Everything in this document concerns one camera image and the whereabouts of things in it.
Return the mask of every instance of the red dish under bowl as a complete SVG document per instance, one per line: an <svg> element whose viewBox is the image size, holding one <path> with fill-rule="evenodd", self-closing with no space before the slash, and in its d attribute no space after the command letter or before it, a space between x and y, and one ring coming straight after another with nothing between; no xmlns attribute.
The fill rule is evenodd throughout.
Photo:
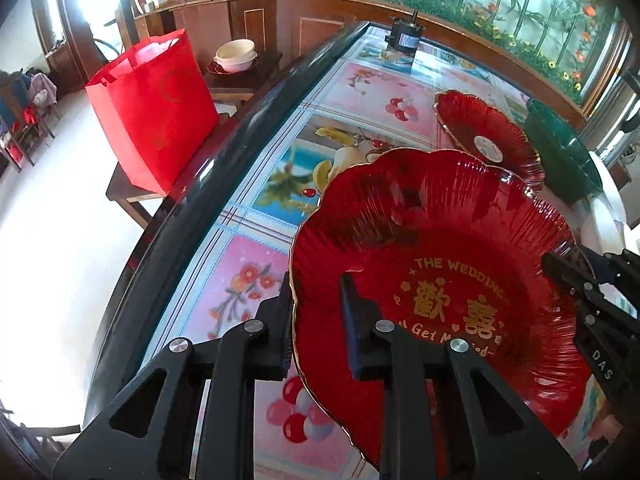
<svg viewBox="0 0 640 480"><path fill-rule="evenodd" d="M509 171L457 150L399 148L345 170L300 227L290 257L294 352L315 400L373 464L383 387L347 364L338 280L418 338L461 337L559 434L590 375L572 343L575 305L542 274L554 251L584 262L565 220Z"/></svg>
<svg viewBox="0 0 640 480"><path fill-rule="evenodd" d="M513 171L535 191L542 188L545 170L538 151L500 110L457 90L437 93L433 110L455 145L486 164Z"/></svg>

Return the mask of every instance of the white floor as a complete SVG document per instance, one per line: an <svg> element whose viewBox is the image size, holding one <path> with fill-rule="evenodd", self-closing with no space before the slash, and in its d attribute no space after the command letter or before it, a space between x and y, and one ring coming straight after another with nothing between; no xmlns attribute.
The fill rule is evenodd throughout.
<svg viewBox="0 0 640 480"><path fill-rule="evenodd" d="M0 400L27 426L81 423L94 335L142 234L105 197L116 157L86 95L60 108L35 167L0 181Z"/></svg>

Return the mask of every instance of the silver rivet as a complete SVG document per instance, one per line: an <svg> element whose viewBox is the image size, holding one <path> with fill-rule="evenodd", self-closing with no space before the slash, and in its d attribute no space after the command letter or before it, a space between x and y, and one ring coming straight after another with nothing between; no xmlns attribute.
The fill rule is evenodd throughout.
<svg viewBox="0 0 640 480"><path fill-rule="evenodd" d="M183 337L177 337L169 343L169 350L179 354L189 348L189 342Z"/></svg>
<svg viewBox="0 0 640 480"><path fill-rule="evenodd" d="M393 332L395 327L394 322L388 319L379 319L376 321L376 330L379 332Z"/></svg>
<svg viewBox="0 0 640 480"><path fill-rule="evenodd" d="M255 332L260 332L263 326L264 325L259 319L250 319L244 324L244 329L247 332L255 333Z"/></svg>
<svg viewBox="0 0 640 480"><path fill-rule="evenodd" d="M449 341L449 345L453 351L460 352L461 354L469 350L469 343L464 339L452 339Z"/></svg>

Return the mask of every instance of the white sticker on plate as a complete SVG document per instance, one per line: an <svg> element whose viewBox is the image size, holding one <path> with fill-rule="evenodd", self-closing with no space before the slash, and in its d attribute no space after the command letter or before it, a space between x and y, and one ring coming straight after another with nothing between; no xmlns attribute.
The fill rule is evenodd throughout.
<svg viewBox="0 0 640 480"><path fill-rule="evenodd" d="M504 158L502 156L502 152L493 141L478 135L474 137L474 144L478 151L491 162L502 162L502 159Z"/></svg>

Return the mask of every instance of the red gift bag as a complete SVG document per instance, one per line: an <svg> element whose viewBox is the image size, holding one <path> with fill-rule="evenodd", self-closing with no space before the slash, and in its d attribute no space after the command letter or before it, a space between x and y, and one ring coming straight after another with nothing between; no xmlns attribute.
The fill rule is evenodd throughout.
<svg viewBox="0 0 640 480"><path fill-rule="evenodd" d="M165 195L218 124L185 30L132 46L86 92L130 181Z"/></svg>

